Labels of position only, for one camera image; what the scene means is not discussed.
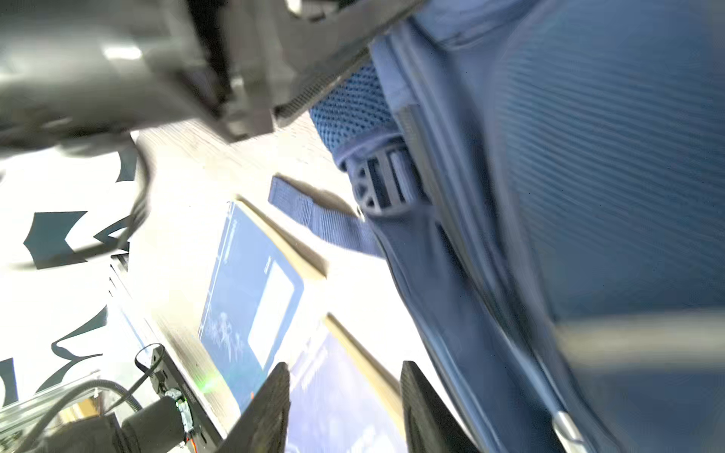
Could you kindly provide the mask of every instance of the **book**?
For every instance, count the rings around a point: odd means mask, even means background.
[[[324,278],[248,203],[229,203],[199,338],[242,412],[277,362],[306,283]]]
[[[407,452],[399,383],[328,315],[290,369],[288,453]]]

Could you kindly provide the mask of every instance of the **blue mesh fabric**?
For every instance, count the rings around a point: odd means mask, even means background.
[[[393,121],[372,62],[312,107],[310,116],[333,154],[351,138]]]

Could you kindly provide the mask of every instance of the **black and white pattern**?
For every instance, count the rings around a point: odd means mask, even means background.
[[[115,241],[138,188],[131,149],[92,158],[50,149],[0,162],[0,172],[3,407],[102,368],[111,258],[70,254]],[[69,258],[47,268],[59,254]],[[28,263],[35,269],[19,270]]]

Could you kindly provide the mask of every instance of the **green led light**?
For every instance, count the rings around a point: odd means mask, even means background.
[[[214,391],[214,389],[220,384],[224,382],[224,378],[222,378],[220,375],[213,376],[205,381],[202,381],[201,383],[198,383],[196,387],[201,391],[203,394],[207,394],[211,391]]]

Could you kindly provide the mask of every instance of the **table surface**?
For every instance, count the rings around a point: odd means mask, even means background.
[[[309,318],[302,325],[331,312],[392,375],[399,376],[403,360],[417,362],[452,406],[385,261],[327,244],[267,203],[271,178],[279,173],[355,205],[346,175],[335,168],[308,115],[233,145],[194,121],[144,130],[138,143],[149,152],[155,175],[151,214],[131,242],[128,284],[195,380],[215,372],[197,330],[226,203],[241,195],[328,262],[327,279],[307,295],[307,308],[298,309]],[[205,396],[229,429],[239,409],[228,388],[216,386]]]

